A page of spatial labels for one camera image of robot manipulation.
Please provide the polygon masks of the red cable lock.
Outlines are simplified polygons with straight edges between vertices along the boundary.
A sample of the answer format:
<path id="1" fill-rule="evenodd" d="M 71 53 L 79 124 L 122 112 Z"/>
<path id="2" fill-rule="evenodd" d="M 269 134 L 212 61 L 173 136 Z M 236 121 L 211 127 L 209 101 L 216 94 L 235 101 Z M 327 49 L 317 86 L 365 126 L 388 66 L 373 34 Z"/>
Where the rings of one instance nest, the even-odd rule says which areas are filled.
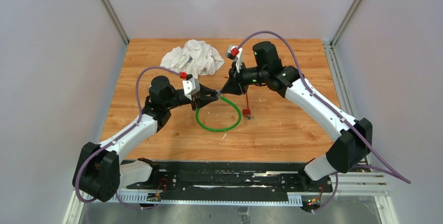
<path id="1" fill-rule="evenodd" d="M 221 93 L 226 93 L 230 95 L 245 95 L 246 96 L 246 107 L 242 109 L 243 117 L 251 116 L 251 109 L 249 105 L 249 97 L 248 97 L 248 87 L 250 85 L 254 85 L 257 82 L 256 78 L 253 78 L 251 75 L 240 75 L 237 77 L 234 76 L 225 76 L 227 79 L 223 87 L 221 88 Z"/>

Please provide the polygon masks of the green cable lock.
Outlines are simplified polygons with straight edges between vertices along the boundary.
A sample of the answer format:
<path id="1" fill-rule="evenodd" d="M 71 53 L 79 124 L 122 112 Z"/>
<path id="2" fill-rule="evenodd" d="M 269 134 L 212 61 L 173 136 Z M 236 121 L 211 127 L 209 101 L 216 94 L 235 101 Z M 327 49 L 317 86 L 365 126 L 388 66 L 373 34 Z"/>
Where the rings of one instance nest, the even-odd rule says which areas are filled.
<path id="1" fill-rule="evenodd" d="M 222 102 L 228 104 L 230 107 L 232 107 L 232 109 L 235 110 L 235 112 L 236 112 L 236 114 L 237 114 L 237 116 L 236 116 L 236 120 L 235 120 L 234 122 L 232 122 L 230 125 L 227 125 L 227 124 L 224 124 L 224 123 L 223 123 L 222 125 L 219 125 L 219 126 L 211 126 L 211 125 L 208 126 L 208 125 L 206 125 L 206 124 L 201 120 L 201 117 L 200 117 L 200 109 L 197 109 L 196 112 L 195 112 L 195 120 L 196 120 L 197 124 L 198 124 L 202 129 L 204 129 L 204 130 L 206 130 L 206 131 L 209 131 L 209 132 L 226 132 L 226 131 L 229 131 L 229 130 L 234 129 L 235 127 L 237 127 L 237 126 L 241 123 L 241 120 L 242 120 L 242 113 L 241 113 L 239 107 L 238 107 L 234 102 L 232 102 L 230 99 L 228 99 L 228 98 L 226 98 L 226 97 L 224 97 L 224 96 L 219 97 L 219 99 L 220 99 Z"/>

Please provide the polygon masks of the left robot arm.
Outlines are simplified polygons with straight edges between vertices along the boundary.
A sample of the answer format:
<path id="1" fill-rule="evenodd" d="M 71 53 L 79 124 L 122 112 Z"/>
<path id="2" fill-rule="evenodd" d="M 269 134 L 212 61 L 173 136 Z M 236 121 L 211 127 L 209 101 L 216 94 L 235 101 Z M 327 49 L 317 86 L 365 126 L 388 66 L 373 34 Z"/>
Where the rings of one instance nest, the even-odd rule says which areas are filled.
<path id="1" fill-rule="evenodd" d="M 166 76 L 157 76 L 148 88 L 149 95 L 139 116 L 107 140 L 85 144 L 79 155 L 73 186 L 81 201 L 82 192 L 102 202 L 110 200 L 118 190 L 141 182 L 147 189 L 159 185 L 155 163 L 140 158 L 124 164 L 124 158 L 142 141 L 160 131 L 171 117 L 171 110 L 189 104 L 193 110 L 218 100 L 218 91 L 201 85 L 188 76 L 183 87 L 176 89 Z"/>

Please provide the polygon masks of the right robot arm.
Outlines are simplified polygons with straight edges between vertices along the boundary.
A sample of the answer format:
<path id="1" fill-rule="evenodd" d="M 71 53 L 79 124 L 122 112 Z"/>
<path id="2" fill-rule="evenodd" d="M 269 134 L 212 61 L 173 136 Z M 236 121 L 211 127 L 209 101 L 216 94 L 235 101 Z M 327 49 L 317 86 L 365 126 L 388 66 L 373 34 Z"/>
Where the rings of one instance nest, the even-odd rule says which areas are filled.
<path id="1" fill-rule="evenodd" d="M 242 61 L 242 48 L 232 45 L 228 48 L 226 56 L 233 63 L 221 92 L 242 95 L 250 85 L 266 86 L 303 109 L 334 142 L 325 154 L 298 171 L 303 190 L 312 191 L 320 179 L 329 174 L 348 172 L 370 153 L 367 145 L 372 140 L 372 124 L 369 120 L 357 120 L 343 112 L 303 78 L 297 68 L 284 66 L 270 41 L 259 42 L 252 49 L 257 65 L 247 68 Z"/>

